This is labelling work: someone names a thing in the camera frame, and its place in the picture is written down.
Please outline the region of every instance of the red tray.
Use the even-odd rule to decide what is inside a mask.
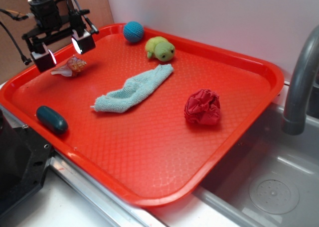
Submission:
[[[9,80],[0,103],[50,141],[54,148],[119,197],[138,206],[158,206],[190,193],[263,112],[283,86],[275,65],[145,28],[141,42],[123,37],[123,24],[105,26],[96,48],[78,56],[87,62],[76,78],[39,73],[35,66]],[[144,46],[154,36],[176,47],[174,72],[125,113],[97,113],[91,105],[125,80],[154,69]],[[55,53],[59,65],[75,54],[72,45]],[[183,110],[199,89],[220,95],[217,126],[188,124]],[[68,122],[63,135],[35,116],[46,105]]]

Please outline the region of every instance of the blue yarn ball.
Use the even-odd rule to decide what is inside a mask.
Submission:
[[[130,21],[124,25],[123,35],[131,43],[139,42],[144,35],[143,26],[136,21]]]

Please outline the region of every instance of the crumpled red cloth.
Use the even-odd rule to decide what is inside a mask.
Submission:
[[[221,116],[219,95],[209,89],[197,91],[188,98],[184,115],[190,123],[216,125]]]

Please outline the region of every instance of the sink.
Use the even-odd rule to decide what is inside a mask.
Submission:
[[[319,225],[319,120],[287,135],[283,109],[271,104],[194,192],[240,226]]]

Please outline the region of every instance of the plush turtle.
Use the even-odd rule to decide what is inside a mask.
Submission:
[[[174,57],[175,47],[161,36],[151,38],[145,45],[147,57],[158,58],[160,61],[167,62]]]

